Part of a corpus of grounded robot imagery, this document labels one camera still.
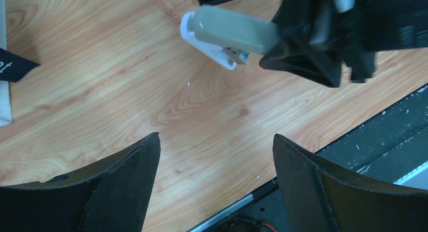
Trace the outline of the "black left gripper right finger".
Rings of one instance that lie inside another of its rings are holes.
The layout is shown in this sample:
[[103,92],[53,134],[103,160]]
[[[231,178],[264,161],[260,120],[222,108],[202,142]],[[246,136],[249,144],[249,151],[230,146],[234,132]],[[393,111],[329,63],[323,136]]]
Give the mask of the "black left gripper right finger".
[[273,139],[290,231],[427,231],[427,190],[373,179]]

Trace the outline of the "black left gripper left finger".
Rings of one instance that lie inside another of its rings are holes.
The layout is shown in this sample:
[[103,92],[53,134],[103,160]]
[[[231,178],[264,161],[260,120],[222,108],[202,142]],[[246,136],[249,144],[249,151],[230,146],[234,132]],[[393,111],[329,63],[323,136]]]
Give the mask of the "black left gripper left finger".
[[46,182],[1,187],[1,231],[141,231],[161,154],[158,133]]

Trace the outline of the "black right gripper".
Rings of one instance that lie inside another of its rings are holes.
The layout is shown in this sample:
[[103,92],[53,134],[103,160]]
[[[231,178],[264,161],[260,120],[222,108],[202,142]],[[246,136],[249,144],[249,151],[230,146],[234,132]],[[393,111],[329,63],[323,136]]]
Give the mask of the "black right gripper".
[[278,42],[259,66],[330,88],[340,86],[342,69],[331,49],[341,51],[350,81],[365,83],[374,52],[427,47],[427,0],[282,0],[271,22]]

